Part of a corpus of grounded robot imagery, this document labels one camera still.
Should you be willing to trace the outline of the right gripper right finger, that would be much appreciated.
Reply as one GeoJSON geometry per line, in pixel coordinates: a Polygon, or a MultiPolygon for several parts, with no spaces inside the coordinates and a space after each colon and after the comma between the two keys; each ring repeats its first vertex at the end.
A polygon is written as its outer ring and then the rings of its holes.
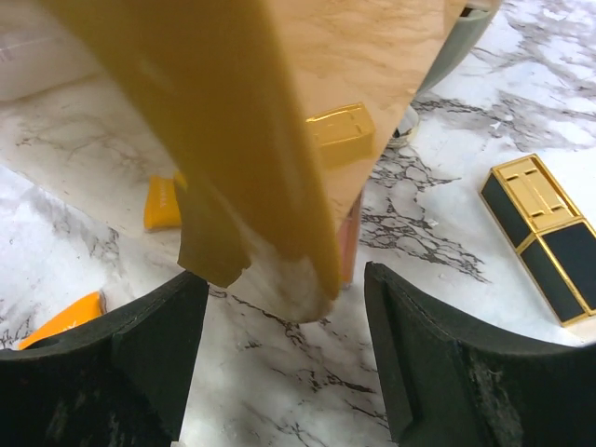
{"type": "Polygon", "coordinates": [[[367,263],[364,298],[400,446],[591,446],[595,348],[509,332],[367,263]]]}

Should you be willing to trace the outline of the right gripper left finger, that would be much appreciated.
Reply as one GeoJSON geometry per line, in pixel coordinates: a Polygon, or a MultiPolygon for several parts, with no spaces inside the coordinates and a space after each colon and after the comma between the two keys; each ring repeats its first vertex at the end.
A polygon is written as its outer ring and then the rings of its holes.
{"type": "Polygon", "coordinates": [[[208,283],[183,272],[88,323],[2,350],[2,445],[178,440],[208,297],[208,283]]]}

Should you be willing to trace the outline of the black gold lipstick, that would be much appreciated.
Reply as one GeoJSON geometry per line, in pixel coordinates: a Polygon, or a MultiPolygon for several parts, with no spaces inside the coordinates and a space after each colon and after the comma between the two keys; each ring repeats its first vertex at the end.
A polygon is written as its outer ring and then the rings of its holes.
{"type": "Polygon", "coordinates": [[[480,195],[559,323],[595,316],[595,229],[536,154],[490,168],[480,195]]]}

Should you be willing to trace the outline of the yellow drawer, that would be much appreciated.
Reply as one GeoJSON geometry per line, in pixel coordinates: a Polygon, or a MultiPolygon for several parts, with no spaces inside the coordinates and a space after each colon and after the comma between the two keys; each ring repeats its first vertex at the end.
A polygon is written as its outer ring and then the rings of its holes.
{"type": "Polygon", "coordinates": [[[1,162],[292,322],[461,1],[5,1],[1,162]]]}

